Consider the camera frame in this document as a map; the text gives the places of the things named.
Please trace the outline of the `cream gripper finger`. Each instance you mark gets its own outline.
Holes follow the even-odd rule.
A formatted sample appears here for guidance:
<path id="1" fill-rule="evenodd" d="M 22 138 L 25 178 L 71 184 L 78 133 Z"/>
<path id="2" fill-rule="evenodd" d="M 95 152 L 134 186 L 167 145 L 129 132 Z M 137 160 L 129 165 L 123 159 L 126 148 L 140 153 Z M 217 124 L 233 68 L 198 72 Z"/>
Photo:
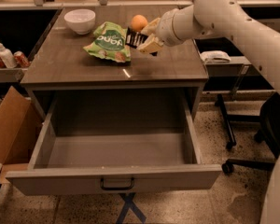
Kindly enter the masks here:
<path id="1" fill-rule="evenodd" d="M 147 35 L 147 36 L 150 36 L 151 34 L 154 34 L 159 22 L 160 22 L 160 18 L 156 18 L 155 20 L 151 21 L 147 26 L 145 26 L 141 30 L 141 34 L 142 35 Z"/>
<path id="2" fill-rule="evenodd" d="M 163 45 L 164 42 L 154 34 L 143 35 L 141 37 L 141 42 L 136 49 L 142 53 L 151 54 L 160 51 Z"/>

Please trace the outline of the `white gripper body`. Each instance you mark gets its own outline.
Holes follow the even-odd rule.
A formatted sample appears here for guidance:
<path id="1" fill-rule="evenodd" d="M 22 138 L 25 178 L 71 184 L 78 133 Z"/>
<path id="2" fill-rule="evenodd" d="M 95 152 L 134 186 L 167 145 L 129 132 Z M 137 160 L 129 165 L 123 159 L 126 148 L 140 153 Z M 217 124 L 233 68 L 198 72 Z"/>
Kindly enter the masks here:
<path id="1" fill-rule="evenodd" d="M 166 46 L 172 47 L 183 43 L 174 31 L 174 17 L 177 8 L 164 13 L 155 30 L 156 37 L 159 38 Z"/>

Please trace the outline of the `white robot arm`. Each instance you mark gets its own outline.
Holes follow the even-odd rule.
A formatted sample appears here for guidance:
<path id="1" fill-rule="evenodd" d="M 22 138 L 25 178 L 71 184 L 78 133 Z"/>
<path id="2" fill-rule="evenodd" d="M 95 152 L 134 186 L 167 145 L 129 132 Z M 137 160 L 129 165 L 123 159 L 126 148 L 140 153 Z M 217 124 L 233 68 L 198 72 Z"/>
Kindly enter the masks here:
<path id="1" fill-rule="evenodd" d="M 173 9 L 141 30 L 147 40 L 137 47 L 154 53 L 188 39 L 220 35 L 232 42 L 274 88 L 260 110 L 262 135 L 275 156 L 274 163 L 228 159 L 222 165 L 259 168 L 271 173 L 259 224 L 280 224 L 280 33 L 252 19 L 236 0 L 194 0 L 189 7 Z"/>

